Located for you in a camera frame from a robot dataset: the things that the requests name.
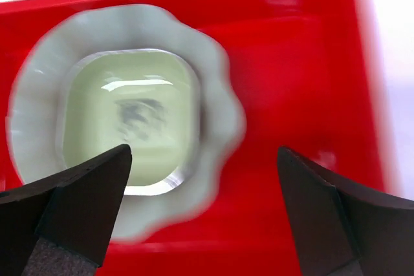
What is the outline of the green square plate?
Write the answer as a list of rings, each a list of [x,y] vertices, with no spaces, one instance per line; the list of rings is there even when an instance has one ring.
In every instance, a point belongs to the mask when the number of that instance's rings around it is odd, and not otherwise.
[[[200,87],[194,70],[166,50],[91,54],[64,77],[56,151],[73,167],[117,145],[132,152],[127,196],[155,196],[193,172],[200,142]]]

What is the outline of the green scalloped bowl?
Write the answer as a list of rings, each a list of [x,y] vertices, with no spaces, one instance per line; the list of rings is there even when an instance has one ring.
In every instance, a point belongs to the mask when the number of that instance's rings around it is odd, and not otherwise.
[[[171,191],[127,196],[112,240],[142,240],[195,218],[214,200],[225,161],[245,133],[245,114],[231,86],[229,60],[214,39],[153,5],[110,6],[75,14],[47,32],[29,52],[12,84],[6,115],[10,157],[24,183],[62,171],[56,151],[61,84],[81,59],[95,53],[155,48],[189,63],[200,87],[200,142],[192,174]]]

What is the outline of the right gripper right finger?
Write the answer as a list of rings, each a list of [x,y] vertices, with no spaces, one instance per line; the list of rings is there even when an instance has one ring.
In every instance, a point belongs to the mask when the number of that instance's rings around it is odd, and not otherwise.
[[[278,149],[277,168],[303,275],[413,274],[413,201],[288,147]]]

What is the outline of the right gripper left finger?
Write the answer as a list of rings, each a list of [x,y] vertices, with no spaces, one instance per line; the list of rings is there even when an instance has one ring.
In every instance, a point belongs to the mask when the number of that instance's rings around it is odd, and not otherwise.
[[[95,275],[131,171],[127,144],[1,192],[2,275]]]

